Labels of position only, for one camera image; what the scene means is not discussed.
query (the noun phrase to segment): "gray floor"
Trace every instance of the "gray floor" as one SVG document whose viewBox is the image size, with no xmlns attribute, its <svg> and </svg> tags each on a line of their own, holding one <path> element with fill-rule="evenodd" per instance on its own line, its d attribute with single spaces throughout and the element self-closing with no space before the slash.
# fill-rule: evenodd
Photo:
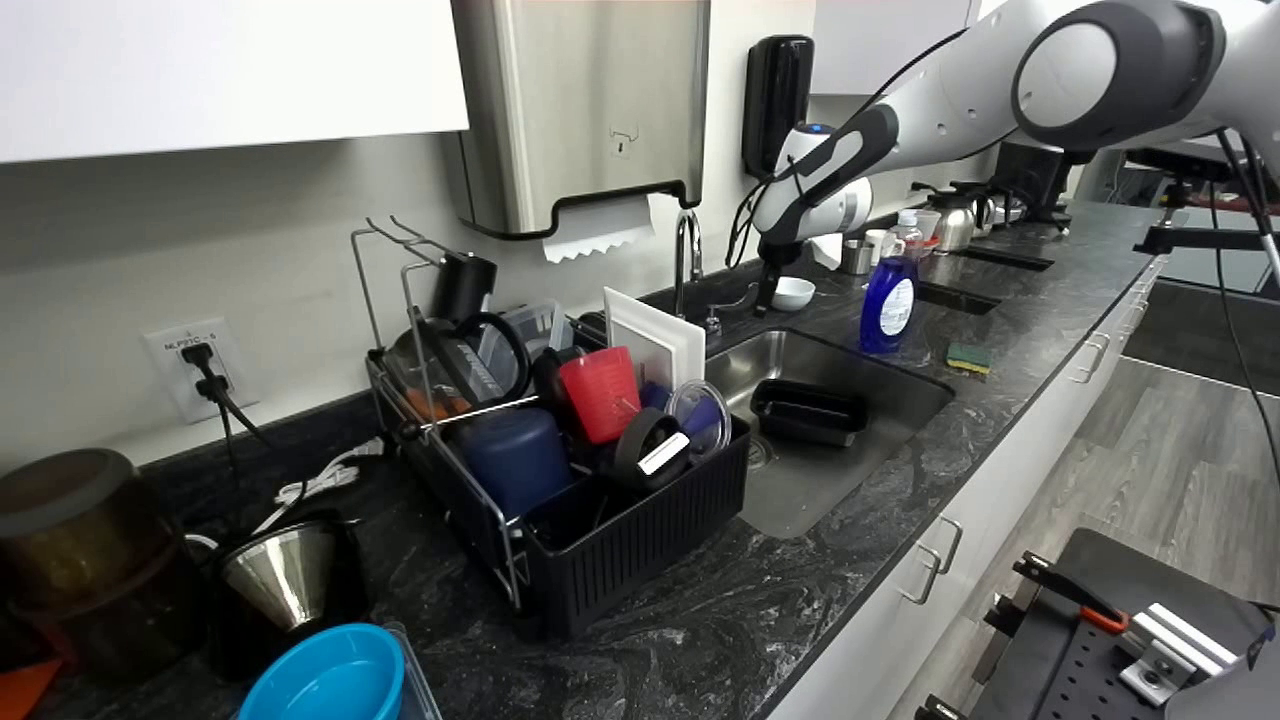
<svg viewBox="0 0 1280 720">
<path fill-rule="evenodd" d="M 1244 386 L 1122 361 L 1116 380 L 1078 431 L 1043 492 L 949 629 L 896 717 L 925 695 L 968 711 L 982 695 L 996 592 L 1011 592 L 1022 550 L 1055 557 L 1074 529 L 1101 529 L 1187 577 L 1248 600 L 1280 600 L 1280 483 Z"/>
</svg>

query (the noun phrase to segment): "soap dispenser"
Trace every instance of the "soap dispenser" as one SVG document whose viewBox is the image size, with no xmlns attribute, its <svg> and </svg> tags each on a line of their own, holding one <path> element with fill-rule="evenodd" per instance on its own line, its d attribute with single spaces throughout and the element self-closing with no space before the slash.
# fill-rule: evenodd
<svg viewBox="0 0 1280 720">
<path fill-rule="evenodd" d="M 896 241 L 876 263 L 864 296 L 860 346 L 864 352 L 896 352 L 917 311 L 917 263 L 905 255 Z"/>
</svg>

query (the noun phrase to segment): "faucet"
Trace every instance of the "faucet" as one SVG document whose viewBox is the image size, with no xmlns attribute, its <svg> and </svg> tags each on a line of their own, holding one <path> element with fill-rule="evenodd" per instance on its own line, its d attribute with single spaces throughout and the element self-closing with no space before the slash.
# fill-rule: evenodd
<svg viewBox="0 0 1280 720">
<path fill-rule="evenodd" d="M 685 314 L 685 261 L 690 283 L 704 278 L 704 232 L 695 226 L 693 208 L 685 208 L 675 218 L 675 314 Z"/>
</svg>

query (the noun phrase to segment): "white cabinet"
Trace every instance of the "white cabinet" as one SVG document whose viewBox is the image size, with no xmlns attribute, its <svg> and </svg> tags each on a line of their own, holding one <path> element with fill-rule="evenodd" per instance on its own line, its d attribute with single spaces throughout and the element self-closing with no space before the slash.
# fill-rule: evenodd
<svg viewBox="0 0 1280 720">
<path fill-rule="evenodd" d="M 1108 386 L 1156 274 L 1161 261 L 1116 298 L 773 717 L 882 720 L 891 711 Z"/>
<path fill-rule="evenodd" d="M 812 96 L 871 96 L 917 51 L 961 32 L 982 0 L 822 0 Z"/>
<path fill-rule="evenodd" d="M 463 124 L 450 0 L 0 5 L 0 164 Z"/>
</svg>

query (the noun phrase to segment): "upper cabinet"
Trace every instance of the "upper cabinet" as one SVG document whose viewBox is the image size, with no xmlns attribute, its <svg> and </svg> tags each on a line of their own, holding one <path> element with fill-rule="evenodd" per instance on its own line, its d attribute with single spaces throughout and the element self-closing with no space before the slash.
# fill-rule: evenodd
<svg viewBox="0 0 1280 720">
<path fill-rule="evenodd" d="M 976 11 L 982 0 L 817 0 L 812 96 L 871 96 Z"/>
<path fill-rule="evenodd" d="M 450 0 L 0 5 L 0 164 L 458 127 Z"/>
</svg>

